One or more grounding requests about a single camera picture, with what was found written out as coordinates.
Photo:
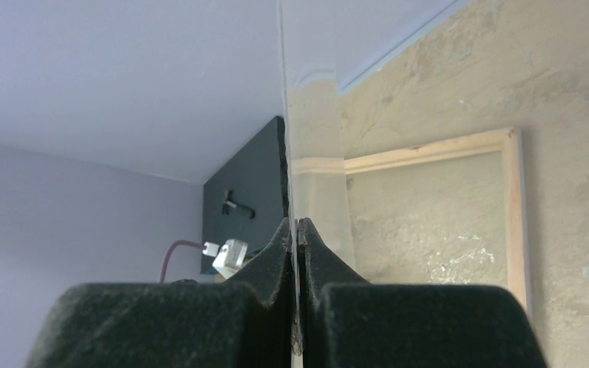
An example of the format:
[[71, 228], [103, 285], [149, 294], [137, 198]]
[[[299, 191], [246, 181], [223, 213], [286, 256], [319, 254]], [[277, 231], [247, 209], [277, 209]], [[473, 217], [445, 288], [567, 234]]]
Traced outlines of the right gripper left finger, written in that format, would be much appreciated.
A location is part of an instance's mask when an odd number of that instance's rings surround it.
[[291, 229], [284, 219], [217, 284], [86, 283], [49, 310], [28, 367], [289, 367]]

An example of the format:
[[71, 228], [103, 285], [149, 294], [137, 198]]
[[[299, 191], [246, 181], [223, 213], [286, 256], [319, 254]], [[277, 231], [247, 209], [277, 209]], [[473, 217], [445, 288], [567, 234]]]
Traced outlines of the wooden picture frame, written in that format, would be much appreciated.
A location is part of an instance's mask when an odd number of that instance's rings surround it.
[[295, 173], [351, 175], [493, 152], [502, 155], [508, 289], [531, 316], [525, 172], [519, 128], [505, 127], [346, 160], [326, 157], [295, 159], [290, 167]]

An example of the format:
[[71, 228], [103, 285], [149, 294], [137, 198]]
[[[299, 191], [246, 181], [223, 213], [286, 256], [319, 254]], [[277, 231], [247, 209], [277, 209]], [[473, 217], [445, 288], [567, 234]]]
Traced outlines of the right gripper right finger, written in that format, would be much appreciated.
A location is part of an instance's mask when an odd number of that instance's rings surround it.
[[544, 367], [526, 313], [490, 285], [372, 284], [297, 222], [306, 367]]

